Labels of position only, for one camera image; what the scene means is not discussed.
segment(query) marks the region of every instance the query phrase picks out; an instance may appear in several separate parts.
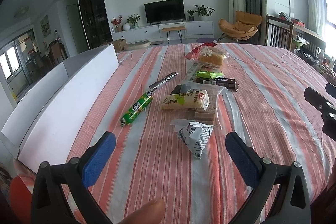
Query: tv stand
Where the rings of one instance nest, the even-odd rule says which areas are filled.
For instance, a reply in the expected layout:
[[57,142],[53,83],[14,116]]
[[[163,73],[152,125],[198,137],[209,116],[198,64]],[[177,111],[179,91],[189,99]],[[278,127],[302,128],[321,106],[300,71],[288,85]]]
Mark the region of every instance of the tv stand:
[[182,38],[197,39],[201,37],[213,37],[212,21],[186,21],[161,23],[147,26],[140,26],[136,29],[116,32],[112,34],[113,40],[125,39],[127,44],[142,40],[168,41],[182,40]]

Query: white packet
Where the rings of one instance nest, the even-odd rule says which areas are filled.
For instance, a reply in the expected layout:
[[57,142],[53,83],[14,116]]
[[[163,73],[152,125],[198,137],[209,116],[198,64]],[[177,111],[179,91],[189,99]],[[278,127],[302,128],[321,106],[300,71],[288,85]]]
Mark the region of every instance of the white packet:
[[177,132],[177,136],[191,153],[199,159],[208,143],[214,126],[183,119],[174,119],[170,124],[175,126],[174,131]]

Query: white cabinet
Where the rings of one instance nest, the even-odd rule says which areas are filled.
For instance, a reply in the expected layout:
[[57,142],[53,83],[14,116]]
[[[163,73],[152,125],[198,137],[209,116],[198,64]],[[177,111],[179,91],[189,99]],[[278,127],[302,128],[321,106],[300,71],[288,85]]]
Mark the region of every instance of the white cabinet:
[[[122,31],[112,34],[113,40],[126,39],[126,43],[134,43],[141,40],[167,40],[167,32],[163,32],[163,28],[184,26],[186,30],[182,30],[183,38],[197,39],[201,37],[213,37],[212,21],[192,21],[192,22],[174,22],[163,23],[152,26],[144,26],[128,31]],[[170,39],[179,39],[177,31],[170,32]]]
[[118,39],[126,39],[127,43],[131,43],[135,41],[133,30],[114,33],[112,34],[112,38],[114,41]]
[[135,41],[154,39],[159,37],[160,37],[160,31],[158,26],[149,26],[146,28],[134,29]]
[[213,34],[213,22],[186,22],[187,35]]

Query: wooden railing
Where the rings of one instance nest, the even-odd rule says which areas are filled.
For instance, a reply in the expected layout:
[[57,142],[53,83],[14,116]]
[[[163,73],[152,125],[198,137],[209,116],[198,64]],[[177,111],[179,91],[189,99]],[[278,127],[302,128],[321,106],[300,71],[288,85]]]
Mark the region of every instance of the wooden railing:
[[271,47],[290,49],[294,24],[273,16],[266,16],[266,42]]
[[277,17],[267,15],[266,19],[266,45],[290,50],[292,46],[292,36],[296,34],[309,41],[309,49],[314,54],[318,54],[320,49],[325,51],[326,43],[323,41],[323,38],[315,32],[291,21]]

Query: sliding glass door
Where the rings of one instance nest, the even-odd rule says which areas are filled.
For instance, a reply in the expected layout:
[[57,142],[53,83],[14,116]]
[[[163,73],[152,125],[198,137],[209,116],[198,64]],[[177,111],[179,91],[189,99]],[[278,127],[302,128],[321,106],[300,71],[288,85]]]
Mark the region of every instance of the sliding glass door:
[[33,42],[34,32],[29,30],[0,49],[0,68],[16,96],[32,84],[26,62],[30,58],[30,52],[35,50]]

